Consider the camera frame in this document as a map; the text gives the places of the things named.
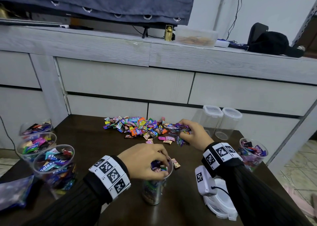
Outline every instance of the black cable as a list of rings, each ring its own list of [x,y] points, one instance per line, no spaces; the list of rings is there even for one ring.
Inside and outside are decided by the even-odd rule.
[[[221,189],[221,190],[224,191],[226,194],[228,194],[228,196],[230,197],[229,193],[228,193],[226,190],[224,190],[223,188],[220,188],[220,187],[211,187],[211,189],[215,189],[215,188]]]
[[[6,129],[5,125],[4,125],[4,122],[3,122],[3,120],[2,120],[1,115],[0,115],[0,119],[1,119],[1,122],[2,122],[2,125],[3,125],[3,128],[4,128],[4,131],[5,131],[6,135],[7,135],[7,137],[11,140],[11,142],[12,142],[12,144],[13,144],[14,152],[16,153],[16,155],[18,155],[18,153],[16,152],[16,145],[14,144],[13,140],[12,140],[11,137],[9,136],[9,134],[8,134],[8,132],[7,132],[7,129]]]
[[[226,39],[226,40],[228,40],[231,31],[232,31],[233,28],[235,27],[236,20],[237,20],[237,16],[238,16],[238,12],[240,11],[240,9],[241,9],[241,7],[242,7],[242,0],[241,0],[241,6],[240,6],[240,8],[239,8],[239,2],[240,2],[240,0],[238,0],[238,6],[237,6],[237,12],[236,12],[235,20],[234,20],[234,22],[232,23],[232,25],[230,26],[230,28],[228,29],[228,36],[227,36],[227,39]]]
[[[140,31],[138,31],[135,27],[134,27],[134,25],[133,25],[133,28],[137,31],[137,32],[139,32],[141,35],[143,35],[143,33],[141,33]],[[156,36],[150,36],[150,35],[148,35],[149,37],[153,37],[153,38],[158,38],[158,39],[164,39],[164,37],[156,37]]]

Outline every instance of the clear plastic cup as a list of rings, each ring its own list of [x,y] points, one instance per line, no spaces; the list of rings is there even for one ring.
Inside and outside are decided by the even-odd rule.
[[[215,131],[215,136],[220,140],[226,141],[230,138],[233,130],[242,118],[241,112],[236,109],[225,107],[222,109],[224,116]]]
[[[174,165],[169,157],[169,167],[167,168],[168,176],[161,181],[144,180],[142,183],[142,197],[150,205],[159,204],[163,194],[163,189],[166,186],[167,178],[172,174]]]
[[[50,124],[50,126],[45,129],[45,130],[42,130],[40,132],[33,132],[31,133],[30,130],[28,130],[28,128],[30,128],[32,125],[34,124],[40,124],[42,125],[43,123],[48,123]],[[45,119],[45,120],[33,120],[31,122],[28,122],[28,123],[23,123],[20,127],[20,132],[19,132],[19,136],[22,137],[22,139],[25,138],[25,136],[29,136],[29,135],[34,135],[34,134],[37,134],[37,133],[42,133],[42,132],[53,132],[54,128],[53,128],[53,125],[52,125],[52,120],[51,119]]]
[[[263,151],[266,151],[265,156],[258,156],[256,154],[251,153],[247,150],[247,148],[244,147],[245,142],[252,142],[252,146],[255,147],[256,145],[259,146]],[[249,139],[249,138],[241,138],[240,144],[239,144],[239,154],[243,160],[243,163],[246,168],[248,168],[250,171],[254,171],[256,167],[264,160],[265,157],[268,156],[268,150],[266,147],[263,146],[260,142]]]
[[[56,148],[59,152],[67,150],[72,152],[71,158],[62,166],[51,171],[43,171],[42,167],[45,162],[47,162],[46,153],[52,149]],[[71,188],[74,184],[75,178],[75,168],[76,164],[74,163],[75,149],[70,145],[57,145],[53,148],[50,148],[46,151],[41,152],[35,159],[32,164],[32,169],[34,175],[39,179],[42,179],[50,188],[53,196],[58,199],[66,193],[67,190]]]
[[[44,145],[44,147],[37,152],[30,152],[28,154],[23,153],[24,148],[26,146],[26,143],[28,143],[29,141],[34,141],[34,140],[41,138],[41,137],[42,138],[46,138],[46,137],[51,138],[52,142],[49,143],[48,147],[45,147],[45,145]],[[53,148],[54,146],[56,146],[56,139],[57,139],[56,135],[54,133],[51,133],[51,132],[42,132],[42,133],[31,134],[29,136],[24,136],[24,139],[16,147],[16,152],[18,153],[20,158],[25,160],[31,166],[34,159],[41,152],[46,151],[46,149]]]
[[[217,125],[221,121],[224,113],[216,106],[203,106],[203,113],[200,118],[200,124],[205,128],[205,131],[212,136],[216,130]]]

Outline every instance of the left hand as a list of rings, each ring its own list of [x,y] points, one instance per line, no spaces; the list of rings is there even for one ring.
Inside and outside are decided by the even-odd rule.
[[[168,172],[153,172],[151,162],[159,160],[169,166],[168,154],[162,144],[136,144],[133,147],[121,152],[118,155],[128,168],[130,178],[144,180],[163,180],[168,176]]]

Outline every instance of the metal cup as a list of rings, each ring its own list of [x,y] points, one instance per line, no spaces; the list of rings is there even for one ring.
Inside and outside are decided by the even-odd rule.
[[[163,194],[163,189],[166,186],[166,180],[173,171],[173,162],[169,157],[168,161],[168,176],[161,181],[157,180],[144,180],[142,183],[142,197],[150,205],[159,204]]]

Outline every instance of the plastic cup filled with candy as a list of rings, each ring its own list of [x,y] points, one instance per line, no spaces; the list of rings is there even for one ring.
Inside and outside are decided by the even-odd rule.
[[[36,120],[31,123],[23,123],[20,128],[19,135],[24,138],[24,136],[30,134],[36,134],[40,132],[52,132],[53,125],[51,119],[46,120]]]
[[[51,132],[43,132],[25,136],[16,148],[18,155],[30,165],[43,151],[56,145],[56,135]]]
[[[173,162],[171,158],[168,159],[169,166],[165,166],[160,161],[153,161],[151,168],[154,172],[167,171],[168,176],[161,181],[157,180],[144,180],[142,183],[142,197],[150,205],[156,205],[160,203],[162,192],[166,186],[166,180],[173,171]]]
[[[268,156],[268,150],[256,140],[241,138],[239,154],[243,159],[244,165],[253,172],[264,158]]]
[[[57,199],[75,182],[75,150],[70,145],[57,145],[41,152],[33,162],[34,175],[42,179]]]

